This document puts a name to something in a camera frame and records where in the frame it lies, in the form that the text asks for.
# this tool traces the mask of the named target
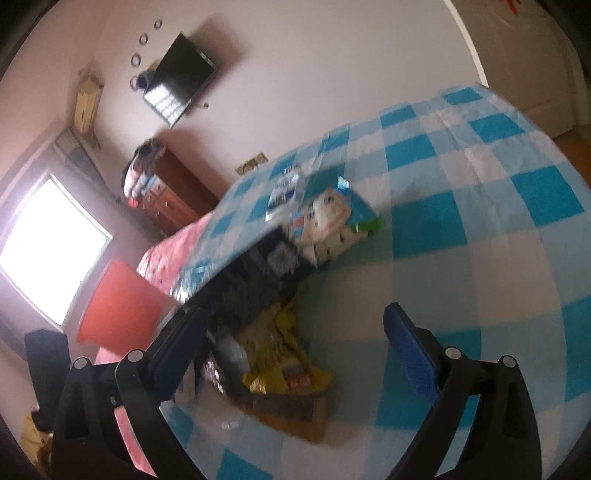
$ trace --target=television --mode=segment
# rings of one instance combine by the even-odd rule
[[[144,91],[144,102],[172,128],[217,67],[182,33],[166,52]]]

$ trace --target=white wall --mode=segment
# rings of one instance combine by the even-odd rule
[[[0,340],[0,414],[11,433],[21,438],[25,415],[37,405],[27,363]]]
[[[150,40],[140,47],[144,31]],[[166,139],[217,194],[260,151],[274,158],[345,122],[479,78],[439,0],[119,0],[95,58],[105,80],[97,133],[111,144],[101,156],[111,177],[140,142],[166,130],[129,80],[181,31],[220,72],[200,99],[209,110],[194,110]],[[135,52],[138,70],[129,64]]]
[[[0,81],[0,178],[56,119],[69,121],[78,72],[94,58],[115,0],[61,0]]]

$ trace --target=wooden dresser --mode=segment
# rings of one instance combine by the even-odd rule
[[[156,181],[144,196],[140,208],[166,234],[211,212],[218,199],[169,149],[156,167]]]

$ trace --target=blue and white checkered bedsheet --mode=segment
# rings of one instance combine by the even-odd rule
[[[232,423],[240,414],[202,385],[195,402],[165,408],[202,471],[224,480],[385,478],[428,410],[383,332],[384,307],[397,301],[443,345],[475,359],[516,357],[551,473],[591,417],[591,192],[554,143],[479,85],[345,125],[227,192],[182,272],[186,294],[196,265],[221,266],[272,228],[268,196],[292,164],[314,169],[307,197],[343,176],[386,221],[316,272],[299,307],[314,364],[335,374],[325,441],[249,417]],[[475,406],[442,471],[457,460]]]

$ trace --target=door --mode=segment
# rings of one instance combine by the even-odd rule
[[[475,62],[482,64],[492,90],[551,137],[571,130],[580,122],[578,116],[587,117],[586,110],[579,111],[586,109],[579,59],[558,25],[535,0],[451,2],[474,44]]]

